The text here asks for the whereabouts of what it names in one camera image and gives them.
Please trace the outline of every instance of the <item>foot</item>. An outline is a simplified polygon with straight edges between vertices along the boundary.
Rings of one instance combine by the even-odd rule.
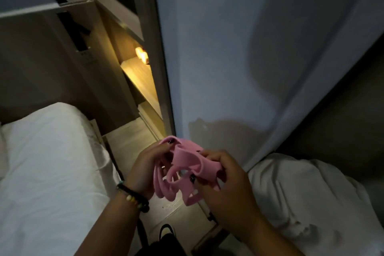
[[[174,236],[175,235],[175,230],[172,229],[172,227],[170,226],[170,224],[164,224],[162,225],[162,227],[160,228],[160,233],[159,233],[159,241],[161,240],[162,237],[164,237],[164,235],[166,234],[173,234]]]

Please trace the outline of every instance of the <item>pink strap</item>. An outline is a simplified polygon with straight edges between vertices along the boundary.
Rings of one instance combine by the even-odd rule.
[[[175,146],[170,151],[173,153],[172,164],[166,160],[165,156],[155,164],[153,184],[156,195],[159,198],[165,197],[169,201],[174,201],[176,193],[180,190],[186,206],[197,203],[201,200],[201,195],[198,193],[193,195],[195,188],[189,180],[191,174],[209,181],[215,190],[219,190],[217,172],[222,169],[220,162],[211,161],[200,155],[198,151],[201,151],[202,147],[189,140],[169,136],[159,144],[171,139],[175,141]],[[163,180],[161,164],[168,169],[165,180]],[[177,172],[181,170],[186,172],[179,178]]]

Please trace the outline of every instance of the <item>wooden shelf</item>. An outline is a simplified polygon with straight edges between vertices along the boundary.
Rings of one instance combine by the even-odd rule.
[[[156,113],[162,118],[151,66],[144,64],[139,58],[135,57],[122,62],[121,68],[142,96],[144,96],[147,102],[149,102]]]
[[[117,0],[95,0],[106,12],[144,47],[144,37],[138,16]]]
[[[159,115],[155,112],[153,107],[151,107],[151,105],[145,101],[139,104],[138,109],[141,118],[146,123],[147,127],[150,129],[156,139],[164,139],[166,137],[164,123]]]

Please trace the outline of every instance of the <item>beaded bracelet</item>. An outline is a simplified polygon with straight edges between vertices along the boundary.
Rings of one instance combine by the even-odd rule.
[[[127,194],[127,201],[133,203],[133,205],[137,206],[137,208],[143,213],[147,213],[149,211],[149,202],[148,200],[142,196],[141,194],[129,189],[127,186],[123,185],[124,181],[120,181],[120,183],[116,186],[117,189],[124,191]]]

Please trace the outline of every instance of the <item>black pants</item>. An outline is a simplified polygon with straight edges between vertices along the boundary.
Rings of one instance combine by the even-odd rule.
[[[142,255],[164,255],[187,256],[179,241],[173,234],[165,234],[160,241],[154,242],[147,247],[143,247],[137,252],[136,256]]]

